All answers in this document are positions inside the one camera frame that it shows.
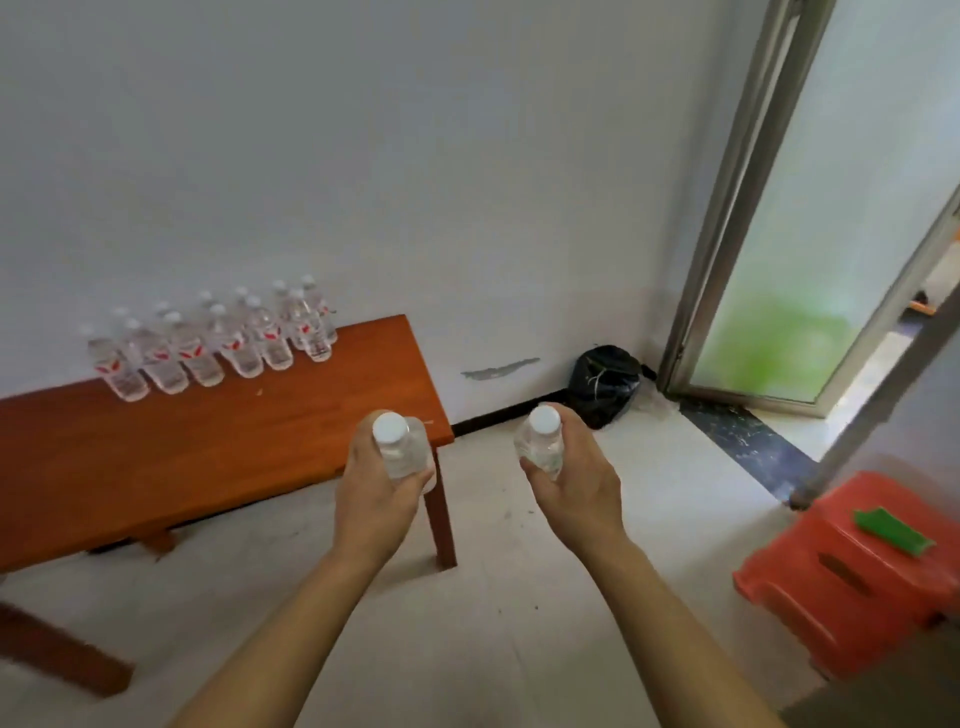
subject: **peeling paint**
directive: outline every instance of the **peeling paint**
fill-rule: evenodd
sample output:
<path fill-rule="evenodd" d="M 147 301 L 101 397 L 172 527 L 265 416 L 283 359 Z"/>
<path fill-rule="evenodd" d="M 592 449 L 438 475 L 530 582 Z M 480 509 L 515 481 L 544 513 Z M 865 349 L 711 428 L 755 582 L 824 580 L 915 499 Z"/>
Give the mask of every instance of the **peeling paint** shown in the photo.
<path fill-rule="evenodd" d="M 473 379 L 474 381 L 485 381 L 487 379 L 499 379 L 502 376 L 511 375 L 520 367 L 525 367 L 528 364 L 536 364 L 540 361 L 539 356 L 535 356 L 532 359 L 520 359 L 515 361 L 513 364 L 507 364 L 503 367 L 490 367 L 489 369 L 478 369 L 475 372 L 461 372 L 463 376 L 467 379 Z"/>

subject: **green sponge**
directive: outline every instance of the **green sponge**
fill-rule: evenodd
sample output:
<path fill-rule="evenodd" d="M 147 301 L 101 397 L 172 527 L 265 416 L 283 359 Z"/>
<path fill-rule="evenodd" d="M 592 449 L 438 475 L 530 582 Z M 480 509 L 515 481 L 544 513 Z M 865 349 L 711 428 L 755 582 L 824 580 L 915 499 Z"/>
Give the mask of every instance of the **green sponge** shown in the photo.
<path fill-rule="evenodd" d="M 857 527 L 872 533 L 891 546 L 906 551 L 911 556 L 920 556 L 935 541 L 930 541 L 920 531 L 916 531 L 886 508 L 875 508 L 872 511 L 853 511 L 853 522 Z"/>

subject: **water bottle cap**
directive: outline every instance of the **water bottle cap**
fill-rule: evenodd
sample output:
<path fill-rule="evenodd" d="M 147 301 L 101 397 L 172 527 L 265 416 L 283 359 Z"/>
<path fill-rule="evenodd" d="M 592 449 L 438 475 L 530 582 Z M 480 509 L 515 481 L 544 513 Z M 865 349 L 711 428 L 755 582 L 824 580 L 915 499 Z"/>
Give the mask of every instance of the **water bottle cap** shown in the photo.
<path fill-rule="evenodd" d="M 410 432 L 410 426 L 396 412 L 384 412 L 373 421 L 373 439 L 380 445 L 398 443 Z"/>
<path fill-rule="evenodd" d="M 538 435 L 552 435 L 560 429 L 560 412 L 549 404 L 541 404 L 530 413 L 530 426 Z"/>

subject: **black baseboard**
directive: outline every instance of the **black baseboard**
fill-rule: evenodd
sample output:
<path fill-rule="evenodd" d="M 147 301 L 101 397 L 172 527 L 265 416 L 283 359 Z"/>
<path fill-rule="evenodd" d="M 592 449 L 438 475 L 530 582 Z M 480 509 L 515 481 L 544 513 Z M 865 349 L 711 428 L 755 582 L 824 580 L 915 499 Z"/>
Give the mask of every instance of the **black baseboard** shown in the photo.
<path fill-rule="evenodd" d="M 494 425 L 499 425 L 500 423 L 515 420 L 517 417 L 523 417 L 523 415 L 529 414 L 530 410 L 532 410 L 538 404 L 546 401 L 554 401 L 558 402 L 559 404 L 566 404 L 566 390 L 558 389 L 556 392 L 551 392 L 550 394 L 543 395 L 542 397 L 534 397 L 532 400 L 522 401 L 520 404 L 511 404 L 509 407 L 504 407 L 503 409 L 498 409 L 494 412 L 488 412 L 486 415 L 480 415 L 479 417 L 471 417 L 469 420 L 463 420 L 461 423 L 457 423 L 453 426 L 453 436 L 463 437 L 464 435 L 469 435 L 471 432 L 476 432 L 478 429 L 493 427 Z"/>

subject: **table leg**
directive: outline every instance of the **table leg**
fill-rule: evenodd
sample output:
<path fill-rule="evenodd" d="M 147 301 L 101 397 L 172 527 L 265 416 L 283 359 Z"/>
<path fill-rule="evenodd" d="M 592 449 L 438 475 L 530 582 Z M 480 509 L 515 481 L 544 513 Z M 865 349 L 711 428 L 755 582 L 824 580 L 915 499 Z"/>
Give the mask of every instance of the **table leg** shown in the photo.
<path fill-rule="evenodd" d="M 157 558 L 166 556 L 177 546 L 177 537 L 165 528 L 161 531 L 137 536 L 136 540 L 148 548 Z"/>
<path fill-rule="evenodd" d="M 450 528 L 450 513 L 446 509 L 444 476 L 440 471 L 440 457 L 436 449 L 433 458 L 437 463 L 437 485 L 423 496 L 426 503 L 426 515 L 433 531 L 433 543 L 437 546 L 437 564 L 442 570 L 453 569 L 457 565 L 457 554 L 453 548 L 453 531 Z"/>
<path fill-rule="evenodd" d="M 4 602 L 0 602 L 0 657 L 102 697 L 126 690 L 133 675 L 133 665 Z"/>

